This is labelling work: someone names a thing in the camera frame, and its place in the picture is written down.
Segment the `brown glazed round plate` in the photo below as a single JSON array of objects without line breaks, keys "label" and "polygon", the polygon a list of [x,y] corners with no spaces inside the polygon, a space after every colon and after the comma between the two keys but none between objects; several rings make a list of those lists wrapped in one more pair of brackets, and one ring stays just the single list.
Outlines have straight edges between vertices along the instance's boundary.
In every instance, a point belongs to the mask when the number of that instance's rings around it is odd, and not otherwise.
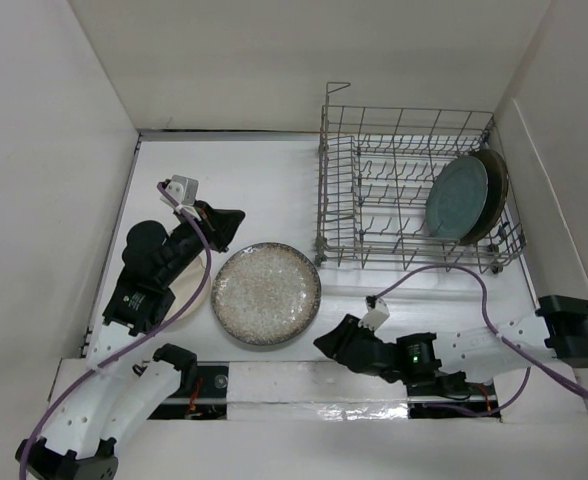
[{"label": "brown glazed round plate", "polygon": [[476,224],[460,240],[463,246],[477,243],[489,234],[500,218],[509,191],[507,165],[497,151],[482,149],[472,152],[471,156],[478,159],[485,167],[488,190],[484,208]]}]

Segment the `speckled white dark-rimmed plate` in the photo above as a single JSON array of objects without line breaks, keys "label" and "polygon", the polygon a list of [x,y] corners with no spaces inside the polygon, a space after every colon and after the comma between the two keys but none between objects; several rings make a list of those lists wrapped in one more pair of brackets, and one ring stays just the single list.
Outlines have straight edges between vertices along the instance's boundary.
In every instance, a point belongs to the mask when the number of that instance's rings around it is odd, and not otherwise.
[{"label": "speckled white dark-rimmed plate", "polygon": [[322,284],[300,251],[277,242],[250,245],[232,255],[212,286],[219,324],[236,340],[267,347],[288,342],[314,321]]}]

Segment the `blue-grey round plate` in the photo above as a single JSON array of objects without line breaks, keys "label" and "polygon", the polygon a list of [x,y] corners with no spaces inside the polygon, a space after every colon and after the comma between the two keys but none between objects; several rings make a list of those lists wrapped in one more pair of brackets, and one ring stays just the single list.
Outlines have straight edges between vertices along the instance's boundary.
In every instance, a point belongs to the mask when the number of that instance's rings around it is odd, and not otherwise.
[{"label": "blue-grey round plate", "polygon": [[482,162],[461,156],[436,177],[425,207],[431,237],[461,241],[474,227],[485,207],[488,175]]}]

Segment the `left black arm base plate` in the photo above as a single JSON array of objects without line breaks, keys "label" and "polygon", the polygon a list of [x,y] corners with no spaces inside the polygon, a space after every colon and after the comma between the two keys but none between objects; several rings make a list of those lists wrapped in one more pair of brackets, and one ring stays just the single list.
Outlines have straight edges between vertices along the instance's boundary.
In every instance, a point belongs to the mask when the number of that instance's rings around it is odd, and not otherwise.
[{"label": "left black arm base plate", "polygon": [[200,362],[194,384],[164,400],[149,420],[225,420],[229,364]]}]

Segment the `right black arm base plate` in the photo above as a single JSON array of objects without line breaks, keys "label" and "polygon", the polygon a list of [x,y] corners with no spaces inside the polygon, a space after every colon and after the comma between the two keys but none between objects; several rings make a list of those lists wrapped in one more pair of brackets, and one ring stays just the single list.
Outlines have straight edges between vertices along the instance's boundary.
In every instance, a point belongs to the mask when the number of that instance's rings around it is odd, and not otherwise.
[{"label": "right black arm base plate", "polygon": [[487,413],[499,406],[494,383],[454,382],[449,385],[409,385],[406,387],[410,419],[466,418],[453,406],[474,413]]}]

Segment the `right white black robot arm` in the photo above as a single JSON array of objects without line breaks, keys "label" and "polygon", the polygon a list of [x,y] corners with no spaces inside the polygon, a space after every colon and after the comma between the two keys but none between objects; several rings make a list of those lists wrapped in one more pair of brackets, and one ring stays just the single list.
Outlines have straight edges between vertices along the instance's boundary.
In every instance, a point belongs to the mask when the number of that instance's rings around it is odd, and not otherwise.
[{"label": "right white black robot arm", "polygon": [[423,332],[386,343],[375,330],[389,316],[384,302],[366,300],[363,319],[346,315],[315,339],[327,358],[359,374],[406,386],[439,385],[458,393],[503,373],[560,361],[588,369],[588,300],[551,295],[521,319],[457,332]]}]

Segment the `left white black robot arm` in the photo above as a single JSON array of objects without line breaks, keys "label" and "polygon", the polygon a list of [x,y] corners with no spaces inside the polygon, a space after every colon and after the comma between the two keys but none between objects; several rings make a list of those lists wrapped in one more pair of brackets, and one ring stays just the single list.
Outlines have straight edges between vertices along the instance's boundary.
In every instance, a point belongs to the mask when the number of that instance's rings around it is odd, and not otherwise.
[{"label": "left white black robot arm", "polygon": [[121,451],[149,415],[196,387],[197,356],[187,349],[165,343],[147,365],[139,362],[145,343],[204,299],[212,255],[227,251],[245,214],[204,201],[170,204],[179,220],[172,231],[154,220],[128,231],[86,370],[19,445],[20,478],[113,478]]}]

